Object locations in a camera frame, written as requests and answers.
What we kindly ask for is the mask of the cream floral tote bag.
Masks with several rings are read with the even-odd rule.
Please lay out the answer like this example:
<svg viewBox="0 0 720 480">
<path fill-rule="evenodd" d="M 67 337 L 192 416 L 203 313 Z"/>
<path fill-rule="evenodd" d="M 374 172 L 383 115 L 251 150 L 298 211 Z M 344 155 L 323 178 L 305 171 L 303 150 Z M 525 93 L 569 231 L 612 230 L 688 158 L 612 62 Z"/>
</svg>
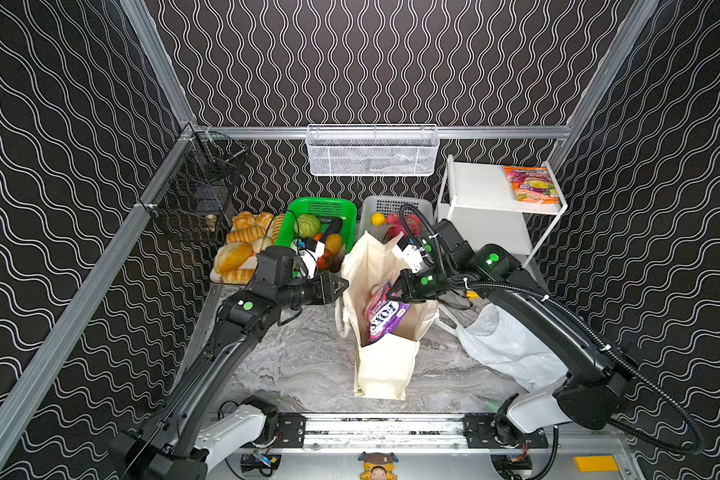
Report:
<svg viewBox="0 0 720 480">
<path fill-rule="evenodd" d="M 349 282 L 336 309 L 337 329 L 356 340 L 354 395 L 406 399 L 420 340 L 439 319 L 439 303 L 406 304 L 392 298 L 391 287 L 408 267 L 392 242 L 366 233 L 342 262 Z"/>
</svg>

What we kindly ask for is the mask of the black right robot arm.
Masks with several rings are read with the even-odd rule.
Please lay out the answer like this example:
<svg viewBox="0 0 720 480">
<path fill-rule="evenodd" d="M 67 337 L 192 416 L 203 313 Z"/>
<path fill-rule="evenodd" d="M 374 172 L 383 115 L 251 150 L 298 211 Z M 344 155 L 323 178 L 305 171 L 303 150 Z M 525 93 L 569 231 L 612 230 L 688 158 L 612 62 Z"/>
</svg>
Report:
<svg viewBox="0 0 720 480">
<path fill-rule="evenodd" d="M 423 269 L 404 269 L 394 282 L 394 299 L 417 304 L 446 292 L 472 291 L 490 301 L 540 340 L 565 365 L 564 377 L 532 393 L 506 400 L 491 422 L 496 443 L 515 447 L 540 429 L 574 423 L 592 431 L 613 426 L 659 450 L 699 454 L 704 437 L 698 423 L 660 386 L 643 375 L 636 361 L 617 344 L 597 334 L 583 319 L 550 297 L 503 247 L 486 244 L 473 249 L 449 220 L 421 222 L 415 233 L 410 218 L 420 211 L 409 203 L 399 209 L 405 234 L 424 260 Z M 644 384 L 675 410 L 691 432 L 691 441 L 664 442 L 616 419 L 631 382 Z"/>
</svg>

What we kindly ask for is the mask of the purple Fox's candy bag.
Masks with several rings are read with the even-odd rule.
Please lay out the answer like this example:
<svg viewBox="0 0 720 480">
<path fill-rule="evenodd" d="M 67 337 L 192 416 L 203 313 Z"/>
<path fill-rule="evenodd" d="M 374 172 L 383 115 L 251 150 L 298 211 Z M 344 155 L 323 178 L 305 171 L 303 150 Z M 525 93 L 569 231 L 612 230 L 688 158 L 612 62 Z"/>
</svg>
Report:
<svg viewBox="0 0 720 480">
<path fill-rule="evenodd" d="M 389 281 L 380 284 L 363 310 L 363 316 L 367 322 L 369 344 L 392 333 L 411 307 L 410 304 L 398 302 L 389 297 L 391 286 Z"/>
</svg>

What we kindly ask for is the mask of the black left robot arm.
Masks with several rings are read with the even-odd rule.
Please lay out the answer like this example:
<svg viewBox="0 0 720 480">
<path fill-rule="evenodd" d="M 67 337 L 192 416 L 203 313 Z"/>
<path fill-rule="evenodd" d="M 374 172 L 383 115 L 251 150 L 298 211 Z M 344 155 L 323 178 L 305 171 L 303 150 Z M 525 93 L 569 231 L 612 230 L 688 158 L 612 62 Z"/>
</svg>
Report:
<svg viewBox="0 0 720 480">
<path fill-rule="evenodd" d="M 276 409 L 260 399 L 244 401 L 215 422 L 208 414 L 268 330 L 284 325 L 283 310 L 300 313 L 304 305 L 333 304 L 349 286 L 330 271 L 303 276 L 305 267 L 289 247 L 271 246 L 258 255 L 253 277 L 220 304 L 204 351 L 165 405 L 110 443 L 109 458 L 120 478 L 203 479 L 239 448 L 267 449 L 276 441 Z"/>
</svg>

